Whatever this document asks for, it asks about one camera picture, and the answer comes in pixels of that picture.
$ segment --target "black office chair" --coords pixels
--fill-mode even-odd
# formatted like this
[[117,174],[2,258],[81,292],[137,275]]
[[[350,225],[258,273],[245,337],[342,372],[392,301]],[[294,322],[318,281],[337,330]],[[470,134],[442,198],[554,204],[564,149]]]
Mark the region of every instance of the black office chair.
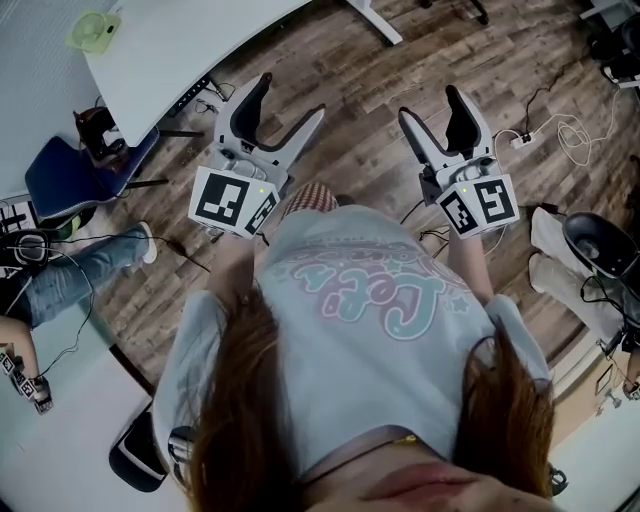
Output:
[[[480,11],[480,16],[478,16],[478,18],[476,19],[483,25],[488,25],[489,14],[487,14],[487,11],[484,8],[484,5],[482,5],[482,2],[480,0],[471,0],[471,3],[474,5],[476,9],[478,9],[478,11]],[[433,0],[420,0],[420,5],[425,9],[427,9],[433,5]]]

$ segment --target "wooden floor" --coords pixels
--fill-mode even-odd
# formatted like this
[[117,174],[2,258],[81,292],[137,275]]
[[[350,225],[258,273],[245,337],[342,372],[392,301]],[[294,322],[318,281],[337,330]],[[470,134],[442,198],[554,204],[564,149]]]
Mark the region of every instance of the wooden floor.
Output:
[[[236,85],[262,72],[274,74],[263,108],[262,136],[267,140],[285,133],[307,109],[326,103],[319,137],[296,165],[296,186],[319,180],[399,220],[421,199],[420,165],[398,125],[400,107],[428,119],[446,105],[444,87],[451,83],[472,96],[493,133],[522,129],[524,105],[534,90],[548,85],[572,61],[577,63],[566,69],[552,92],[541,93],[532,105],[531,126],[537,128],[560,112],[578,116],[594,138],[607,132],[615,89],[589,58],[580,59],[588,34],[578,21],[582,6],[567,0],[487,0],[491,23],[485,27],[472,18],[466,0],[434,2],[428,10],[418,4],[374,1],[405,38],[389,48],[346,2],[317,0],[214,70],[218,82]],[[636,177],[628,159],[640,141],[638,110],[633,92],[619,95],[611,138],[594,143],[587,167],[572,164],[561,151],[555,122],[539,142],[518,152],[509,148],[509,136],[502,136],[500,159],[513,178],[519,203],[547,201],[623,223],[625,198]],[[214,120],[211,113],[180,118],[183,126],[205,129],[206,137],[162,143],[142,176],[166,177],[171,185],[136,190],[112,204],[110,222],[116,228],[146,219],[155,234],[181,241],[198,261],[211,263],[215,247],[186,215],[196,168],[207,161]],[[442,112],[429,125],[443,133],[447,121]],[[576,158],[584,159],[585,149]],[[406,226],[417,234],[440,224],[432,210],[420,208]],[[267,235],[272,229],[266,229]],[[486,249],[495,241],[496,235],[487,236]],[[435,241],[425,244],[430,251],[438,247]],[[531,289],[527,262],[532,253],[529,224],[523,219],[507,230],[488,262],[496,289],[517,302],[552,357],[583,327],[563,306]],[[99,297],[97,311],[151,382],[162,372],[186,297],[205,281],[202,270],[161,245],[154,265],[120,276]]]

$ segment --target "jeans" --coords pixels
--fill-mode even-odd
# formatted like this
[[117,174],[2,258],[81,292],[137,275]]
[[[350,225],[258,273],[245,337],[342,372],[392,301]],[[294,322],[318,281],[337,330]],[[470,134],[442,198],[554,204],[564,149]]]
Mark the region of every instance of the jeans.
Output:
[[[109,284],[118,270],[140,261],[149,249],[147,233],[139,225],[119,236],[131,238],[105,238],[71,256],[96,291]],[[87,280],[69,258],[49,263],[23,295],[29,303],[31,327],[53,320],[90,294]]]

